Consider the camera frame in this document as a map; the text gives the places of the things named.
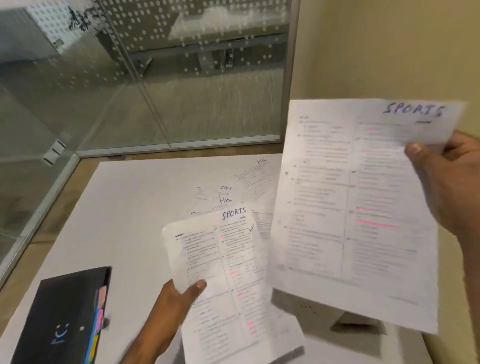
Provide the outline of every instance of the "hand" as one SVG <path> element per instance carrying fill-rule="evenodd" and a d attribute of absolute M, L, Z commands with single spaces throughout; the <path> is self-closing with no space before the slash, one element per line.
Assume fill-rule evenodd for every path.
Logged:
<path fill-rule="evenodd" d="M 405 154 L 437 222 L 461 245 L 480 239 L 480 140 L 455 131 L 442 154 L 420 143 L 408 144 Z"/>
<path fill-rule="evenodd" d="M 173 280 L 165 283 L 144 326 L 120 363 L 154 363 L 167 350 L 191 304 L 206 285 L 204 280 L 199 280 L 180 294 Z"/>

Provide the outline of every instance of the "glass panel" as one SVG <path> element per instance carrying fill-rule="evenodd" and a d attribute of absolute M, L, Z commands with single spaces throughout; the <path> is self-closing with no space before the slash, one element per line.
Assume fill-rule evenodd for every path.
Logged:
<path fill-rule="evenodd" d="M 289 0 L 102 0 L 101 6 L 170 142 L 280 133 Z"/>
<path fill-rule="evenodd" d="M 1 82 L 72 150 L 164 144 L 107 30 L 90 0 L 0 12 Z"/>
<path fill-rule="evenodd" d="M 64 149 L 59 157 L 43 160 L 55 141 L 35 115 L 0 87 L 0 267 L 73 155 Z"/>

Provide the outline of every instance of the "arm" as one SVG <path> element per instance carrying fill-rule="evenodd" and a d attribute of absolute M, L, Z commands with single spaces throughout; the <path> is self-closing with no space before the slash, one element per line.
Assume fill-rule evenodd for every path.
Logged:
<path fill-rule="evenodd" d="M 480 350 L 480 140 L 454 132 L 442 154 L 409 144 L 411 160 L 427 204 L 439 224 L 453 233 L 462 249 L 470 314 Z"/>
<path fill-rule="evenodd" d="M 205 287 L 206 282 L 200 280 L 180 294 L 173 280 L 165 283 L 144 326 L 120 364 L 154 364 L 168 349 L 188 309 Z"/>

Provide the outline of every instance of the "person's right hand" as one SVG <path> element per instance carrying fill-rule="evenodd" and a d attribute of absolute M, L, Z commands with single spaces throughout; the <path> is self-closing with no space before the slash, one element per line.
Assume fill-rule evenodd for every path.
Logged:
<path fill-rule="evenodd" d="M 437 222 L 463 246 L 480 246 L 480 140 L 455 131 L 442 154 L 420 143 L 405 148 Z"/>

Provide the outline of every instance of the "person's left hand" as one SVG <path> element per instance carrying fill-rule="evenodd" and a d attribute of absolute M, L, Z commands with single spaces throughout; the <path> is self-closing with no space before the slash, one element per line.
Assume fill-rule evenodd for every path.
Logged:
<path fill-rule="evenodd" d="M 163 285 L 147 321 L 135 341 L 154 361 L 172 342 L 193 301 L 203 292 L 207 283 L 199 280 L 180 294 L 173 280 Z"/>

